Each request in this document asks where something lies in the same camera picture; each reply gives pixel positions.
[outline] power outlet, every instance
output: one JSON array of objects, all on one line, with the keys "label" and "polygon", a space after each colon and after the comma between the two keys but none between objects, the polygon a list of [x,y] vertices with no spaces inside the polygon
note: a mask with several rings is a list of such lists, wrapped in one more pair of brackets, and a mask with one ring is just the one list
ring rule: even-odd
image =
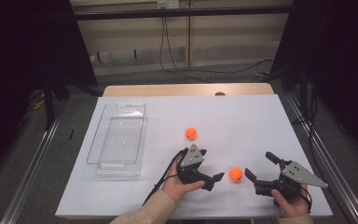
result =
[{"label": "power outlet", "polygon": [[179,0],[168,0],[168,8],[169,9],[179,8]]},{"label": "power outlet", "polygon": [[157,9],[168,8],[168,1],[157,1]]},{"label": "power outlet", "polygon": [[179,8],[179,0],[160,0],[157,1],[157,9]]}]

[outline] person's hand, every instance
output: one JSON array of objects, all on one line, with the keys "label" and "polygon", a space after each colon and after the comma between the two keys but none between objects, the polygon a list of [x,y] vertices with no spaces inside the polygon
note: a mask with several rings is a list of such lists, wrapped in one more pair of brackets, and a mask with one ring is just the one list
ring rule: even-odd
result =
[{"label": "person's hand", "polygon": [[178,163],[179,158],[173,162],[170,171],[167,174],[168,176],[172,176],[165,180],[164,185],[162,186],[162,190],[170,196],[176,203],[179,202],[185,194],[189,193],[190,191],[200,189],[205,185],[203,181],[197,181],[191,184],[183,184],[179,178],[177,177],[176,166]]},{"label": "person's hand", "polygon": [[[307,185],[305,184],[301,184],[301,187],[303,189],[307,189]],[[301,194],[307,198],[308,197],[307,192],[303,189],[301,190]],[[275,201],[281,206],[284,217],[300,217],[309,212],[308,202],[305,201],[300,196],[296,196],[294,199],[288,202],[276,189],[273,189],[271,191],[271,194],[272,197],[275,199]]]}]

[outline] metal bracket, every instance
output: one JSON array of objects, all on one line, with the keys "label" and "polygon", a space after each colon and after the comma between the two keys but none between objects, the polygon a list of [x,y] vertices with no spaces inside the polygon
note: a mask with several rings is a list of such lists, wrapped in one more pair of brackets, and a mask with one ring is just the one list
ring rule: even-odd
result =
[{"label": "metal bracket", "polygon": [[203,156],[196,145],[191,145],[190,149],[186,153],[185,157],[183,158],[180,166],[187,167],[189,165],[193,165],[199,162],[203,162]]},{"label": "metal bracket", "polygon": [[283,169],[282,174],[298,183],[308,184],[321,188],[328,187],[328,185],[324,183],[318,176],[311,173],[296,161],[293,161],[285,169]]}]

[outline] aluminum rail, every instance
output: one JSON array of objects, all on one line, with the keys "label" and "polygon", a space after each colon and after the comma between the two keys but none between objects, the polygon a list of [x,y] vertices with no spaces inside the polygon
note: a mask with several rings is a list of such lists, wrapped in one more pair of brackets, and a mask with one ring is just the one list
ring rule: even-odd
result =
[{"label": "aluminum rail", "polygon": [[[299,118],[302,118],[302,113],[297,98],[293,94],[289,94],[288,98],[289,98],[289,102],[291,103],[293,109],[296,112],[296,115]],[[304,131],[307,134],[310,134],[311,124],[309,122],[302,122],[302,125]],[[336,185],[337,190],[341,195],[342,199],[344,200],[345,204],[348,206],[349,210],[351,211],[352,217],[354,218],[356,223],[358,223],[358,198],[354,194],[348,182],[345,180],[342,173],[337,168],[336,164],[333,161],[333,158],[330,156],[330,153],[328,152],[327,148],[325,147],[319,135],[316,133],[315,130],[313,130],[312,132],[313,134],[311,137],[311,141],[312,141],[311,143],[315,148],[315,151],[317,152],[324,167],[326,168],[327,173],[330,175],[334,184]]]},{"label": "aluminum rail", "polygon": [[214,7],[214,8],[178,8],[178,9],[149,9],[132,11],[95,11],[75,12],[74,14],[30,14],[25,19],[37,21],[97,21],[117,19],[141,19],[163,17],[196,17],[196,16],[228,16],[228,15],[256,15],[256,14],[285,14],[302,13],[316,7]]},{"label": "aluminum rail", "polygon": [[16,223],[21,209],[25,204],[25,200],[31,191],[31,187],[36,179],[37,172],[39,167],[45,157],[48,146],[50,145],[51,140],[57,130],[57,127],[60,123],[63,111],[66,107],[67,102],[59,102],[56,107],[56,119],[51,124],[50,128],[45,131],[43,138],[34,154],[34,158],[31,161],[30,166],[28,167],[27,172],[22,179],[17,192],[15,193],[13,199],[11,200],[9,206],[7,207],[6,212],[4,213],[1,224],[14,224]]}]

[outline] electrical cable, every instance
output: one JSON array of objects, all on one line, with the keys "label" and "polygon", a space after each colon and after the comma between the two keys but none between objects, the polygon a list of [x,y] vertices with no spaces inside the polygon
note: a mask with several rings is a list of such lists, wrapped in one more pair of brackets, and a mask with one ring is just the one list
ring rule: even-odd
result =
[{"label": "electrical cable", "polygon": [[170,164],[168,165],[167,169],[165,170],[164,174],[162,175],[161,179],[158,181],[158,183],[155,185],[155,187],[150,191],[149,195],[147,195],[143,205],[145,205],[145,203],[147,202],[147,200],[149,200],[149,198],[156,193],[156,191],[159,189],[159,187],[162,185],[162,183],[164,183],[165,180],[167,180],[168,178],[171,178],[173,176],[176,175],[170,175],[167,178],[165,178],[165,176],[167,175],[168,171],[170,171],[171,166],[173,165],[173,163],[176,161],[177,158],[179,158],[180,156],[182,156],[184,153],[186,152],[185,149],[180,150],[178,153],[176,153],[176,155],[172,158]]},{"label": "electrical cable", "polygon": [[196,79],[196,80],[199,80],[199,81],[202,81],[202,82],[206,82],[206,83],[211,83],[210,81],[208,80],[205,80],[205,79],[202,79],[202,78],[199,78],[199,77],[191,77],[191,76],[188,76],[188,75],[185,75],[183,74],[177,67],[176,67],[176,64],[173,60],[173,56],[172,56],[172,52],[171,52],[171,43],[170,43],[170,39],[168,38],[168,26],[167,26],[167,18],[163,17],[162,18],[162,41],[161,41],[161,48],[159,50],[159,64],[161,66],[161,68],[166,71],[166,72],[171,72],[167,69],[164,68],[164,66],[162,66],[162,62],[161,62],[161,52],[162,52],[162,46],[163,46],[163,41],[164,41],[164,33],[166,34],[167,36],[167,42],[168,42],[168,49],[170,51],[170,55],[171,55],[171,60],[172,60],[172,65],[173,67],[175,68],[175,70],[180,74],[182,75],[183,77],[189,77],[189,78],[193,78],[193,79]]},{"label": "electrical cable", "polygon": [[[235,74],[235,73],[240,73],[240,72],[244,72],[244,71],[247,71],[253,67],[256,67],[257,68],[257,74],[258,74],[258,65],[260,65],[261,63],[264,63],[264,62],[273,62],[274,60],[273,59],[266,59],[266,60],[262,60],[252,66],[249,66],[249,67],[246,67],[244,69],[241,69],[241,70],[237,70],[237,71],[212,71],[212,70],[204,70],[204,69],[178,69],[175,62],[174,62],[174,59],[173,59],[173,56],[172,56],[172,51],[171,51],[171,43],[170,43],[170,38],[169,38],[169,35],[168,35],[168,24],[167,24],[167,20],[166,18],[162,18],[162,22],[163,22],[163,25],[162,25],[162,37],[161,37],[161,46],[160,46],[160,50],[159,50],[159,64],[162,68],[162,70],[164,70],[165,72],[169,72],[169,73],[179,73],[181,74],[182,76],[184,77],[189,77],[189,78],[194,78],[196,80],[200,80],[200,81],[203,81],[203,82],[207,82],[207,83],[211,83],[210,81],[208,80],[205,80],[205,79],[202,79],[202,78],[198,78],[198,77],[191,77],[191,76],[188,76],[188,75],[185,75],[183,74],[182,72],[207,72],[207,73],[217,73],[217,74]],[[164,68],[164,66],[162,65],[162,61],[161,61],[161,54],[162,54],[162,48],[163,48],[163,44],[164,44],[164,34],[166,35],[166,38],[167,38],[167,42],[168,42],[168,49],[169,49],[169,52],[170,52],[170,56],[171,56],[171,61],[172,61],[172,65],[173,67],[175,68],[175,71],[170,71],[170,70],[167,70],[166,68]]]},{"label": "electrical cable", "polygon": [[[310,197],[310,193],[303,187],[301,187],[301,188],[307,193],[308,197]],[[299,194],[299,196],[308,203],[308,212],[310,213],[310,209],[312,208],[312,197],[310,197],[310,199],[308,199],[306,196],[302,195],[301,193]]]},{"label": "electrical cable", "polygon": [[[308,112],[310,112],[310,116],[309,115],[301,115],[300,118],[302,117],[303,119],[299,123],[307,122],[310,126],[309,131],[308,131],[308,143],[309,143],[309,148],[310,148],[310,155],[312,156],[312,159],[315,163],[315,166],[316,166],[316,169],[318,170],[319,175],[325,181],[326,179],[324,178],[324,174],[322,173],[319,163],[316,160],[316,156],[315,156],[315,153],[313,151],[313,146],[312,146],[312,133],[314,132],[313,119],[316,116],[317,110],[318,110],[317,91],[316,91],[316,88],[312,86],[312,92],[311,92],[311,97],[310,97],[310,107],[307,110]],[[347,222],[351,223],[348,216],[344,213],[342,206],[338,203],[336,195],[333,193],[333,191],[330,188],[327,188],[327,190],[330,192],[330,195],[333,197],[339,210],[341,211],[342,215],[345,217]]]}]

